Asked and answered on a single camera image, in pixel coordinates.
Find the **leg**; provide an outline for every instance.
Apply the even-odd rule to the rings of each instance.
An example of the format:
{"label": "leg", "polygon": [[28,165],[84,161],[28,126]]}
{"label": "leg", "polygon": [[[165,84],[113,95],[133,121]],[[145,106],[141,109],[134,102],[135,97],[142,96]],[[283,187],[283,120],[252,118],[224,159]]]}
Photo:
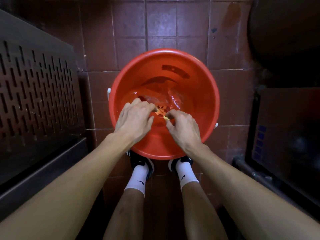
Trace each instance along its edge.
{"label": "leg", "polygon": [[103,239],[141,240],[143,234],[143,201],[141,191],[128,188],[118,202]]}
{"label": "leg", "polygon": [[227,240],[223,225],[192,171],[193,161],[187,156],[170,160],[169,169],[180,180],[184,206],[184,223],[188,240]]}
{"label": "leg", "polygon": [[152,161],[129,151],[133,172],[111,216],[103,239],[142,239],[143,201],[146,180],[154,171]]}
{"label": "leg", "polygon": [[223,225],[198,182],[182,187],[184,224],[189,240],[228,239]]}

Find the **white sock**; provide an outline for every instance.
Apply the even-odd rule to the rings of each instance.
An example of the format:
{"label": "white sock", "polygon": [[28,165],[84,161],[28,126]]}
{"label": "white sock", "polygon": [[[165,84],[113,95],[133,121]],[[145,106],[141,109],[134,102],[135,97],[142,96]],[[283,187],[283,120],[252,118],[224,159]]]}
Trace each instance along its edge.
{"label": "white sock", "polygon": [[191,165],[188,162],[181,162],[181,159],[177,161],[176,170],[180,180],[180,189],[190,182],[198,182],[195,174],[192,171]]}
{"label": "white sock", "polygon": [[144,195],[148,172],[149,172],[149,168],[147,164],[145,164],[144,166],[141,166],[141,165],[135,166],[132,172],[131,178],[124,190],[137,189],[137,190],[140,190]]}

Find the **perforated metal panel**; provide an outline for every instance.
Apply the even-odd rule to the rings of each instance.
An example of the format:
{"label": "perforated metal panel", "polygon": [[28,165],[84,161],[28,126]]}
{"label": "perforated metal panel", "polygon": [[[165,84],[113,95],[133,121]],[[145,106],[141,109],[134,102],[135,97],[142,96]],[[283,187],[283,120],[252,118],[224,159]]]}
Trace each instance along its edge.
{"label": "perforated metal panel", "polygon": [[1,184],[81,134],[84,121],[72,47],[0,12]]}

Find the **bucket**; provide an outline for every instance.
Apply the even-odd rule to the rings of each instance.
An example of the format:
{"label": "bucket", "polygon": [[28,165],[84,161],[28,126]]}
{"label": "bucket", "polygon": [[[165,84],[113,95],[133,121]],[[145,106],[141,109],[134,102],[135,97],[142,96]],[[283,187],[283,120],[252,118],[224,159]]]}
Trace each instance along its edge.
{"label": "bucket", "polygon": [[[113,127],[127,102],[135,98],[154,103],[162,112],[180,109],[199,125],[201,141],[212,133],[219,115],[218,87],[207,67],[195,57],[175,49],[155,49],[131,60],[116,77],[109,95]],[[163,115],[154,116],[149,133],[131,149],[151,159],[185,156],[166,128]]]}

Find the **black sock logo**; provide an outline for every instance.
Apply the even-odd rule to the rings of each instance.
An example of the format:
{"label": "black sock logo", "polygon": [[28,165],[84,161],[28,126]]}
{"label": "black sock logo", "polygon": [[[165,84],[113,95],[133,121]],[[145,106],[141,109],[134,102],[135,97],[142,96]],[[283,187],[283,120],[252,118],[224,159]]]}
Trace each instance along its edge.
{"label": "black sock logo", "polygon": [[181,180],[180,180],[180,183],[181,183],[181,181],[183,180],[183,178],[185,177],[186,175],[183,175],[183,177],[181,178]]}

